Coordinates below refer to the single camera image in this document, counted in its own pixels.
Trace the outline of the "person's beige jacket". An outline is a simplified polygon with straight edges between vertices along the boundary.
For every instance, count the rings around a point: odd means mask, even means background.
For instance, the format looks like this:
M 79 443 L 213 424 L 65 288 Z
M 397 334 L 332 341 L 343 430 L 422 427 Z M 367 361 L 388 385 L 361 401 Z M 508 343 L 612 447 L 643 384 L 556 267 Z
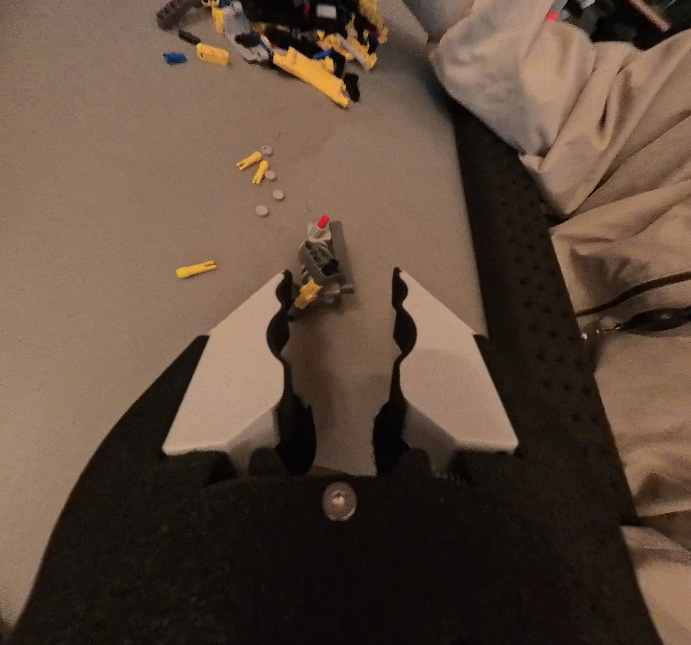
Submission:
M 575 312 L 607 327 L 690 306 L 690 181 L 581 212 L 552 231 Z M 690 643 L 690 327 L 609 330 L 595 375 L 640 525 L 623 530 L 663 643 Z

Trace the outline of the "pile of toy bricks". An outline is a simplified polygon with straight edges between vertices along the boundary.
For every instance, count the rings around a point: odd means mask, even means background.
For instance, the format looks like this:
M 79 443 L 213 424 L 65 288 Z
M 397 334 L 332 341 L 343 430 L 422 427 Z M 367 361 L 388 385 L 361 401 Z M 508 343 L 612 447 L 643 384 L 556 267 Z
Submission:
M 169 31 L 189 31 L 184 22 L 198 8 L 247 63 L 279 69 L 341 108 L 360 99 L 347 64 L 371 70 L 388 38 L 377 0 L 203 0 Z

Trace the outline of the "person's right forearm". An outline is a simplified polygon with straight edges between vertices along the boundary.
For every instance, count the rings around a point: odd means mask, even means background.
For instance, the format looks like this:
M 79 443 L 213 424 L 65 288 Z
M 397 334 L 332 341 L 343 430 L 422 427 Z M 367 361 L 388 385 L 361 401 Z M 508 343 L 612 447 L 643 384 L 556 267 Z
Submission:
M 569 216 L 690 116 L 690 31 L 641 51 L 548 22 L 555 0 L 404 0 L 436 76 Z

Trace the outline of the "grey desk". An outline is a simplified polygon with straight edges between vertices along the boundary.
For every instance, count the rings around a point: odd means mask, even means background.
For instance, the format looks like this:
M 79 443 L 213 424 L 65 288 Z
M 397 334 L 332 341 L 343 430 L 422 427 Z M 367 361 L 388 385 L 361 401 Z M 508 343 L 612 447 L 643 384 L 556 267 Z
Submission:
M 379 0 L 389 39 L 346 110 L 234 51 L 228 68 L 200 61 L 157 27 L 167 1 L 1 0 L 9 624 L 99 444 L 194 338 L 293 266 L 309 221 L 342 221 L 355 282 L 285 351 L 321 464 L 373 470 L 370 425 L 397 354 L 393 268 L 486 332 L 446 96 L 402 0 Z M 277 179 L 254 185 L 258 164 L 236 163 L 265 144 Z M 217 269 L 175 275 L 208 260 Z

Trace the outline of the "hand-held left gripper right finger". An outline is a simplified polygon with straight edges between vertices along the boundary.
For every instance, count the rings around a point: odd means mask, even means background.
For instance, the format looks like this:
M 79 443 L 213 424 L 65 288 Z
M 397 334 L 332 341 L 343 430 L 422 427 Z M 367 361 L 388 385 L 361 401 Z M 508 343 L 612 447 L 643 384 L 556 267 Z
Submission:
M 376 473 L 392 474 L 413 449 L 441 473 L 464 451 L 514 454 L 518 437 L 478 335 L 400 268 L 393 270 L 391 304 L 398 352 L 373 425 Z

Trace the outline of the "grey toy brick assembly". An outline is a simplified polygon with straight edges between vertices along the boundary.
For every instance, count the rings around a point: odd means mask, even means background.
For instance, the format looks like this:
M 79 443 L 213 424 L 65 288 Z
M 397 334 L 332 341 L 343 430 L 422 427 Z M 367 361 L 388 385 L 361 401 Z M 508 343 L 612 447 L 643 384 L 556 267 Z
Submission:
M 297 321 L 319 310 L 337 309 L 353 293 L 343 225 L 323 215 L 307 225 L 306 237 L 298 248 L 289 316 Z

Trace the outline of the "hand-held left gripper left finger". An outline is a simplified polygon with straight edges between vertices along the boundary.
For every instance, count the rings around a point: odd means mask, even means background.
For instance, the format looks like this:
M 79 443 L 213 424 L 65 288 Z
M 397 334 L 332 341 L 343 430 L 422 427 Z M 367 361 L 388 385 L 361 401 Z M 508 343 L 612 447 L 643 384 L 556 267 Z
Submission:
M 292 274 L 278 273 L 208 334 L 162 445 L 166 456 L 223 453 L 246 474 L 255 451 L 275 451 L 291 475 L 315 460 L 312 409 L 282 355 L 290 338 Z

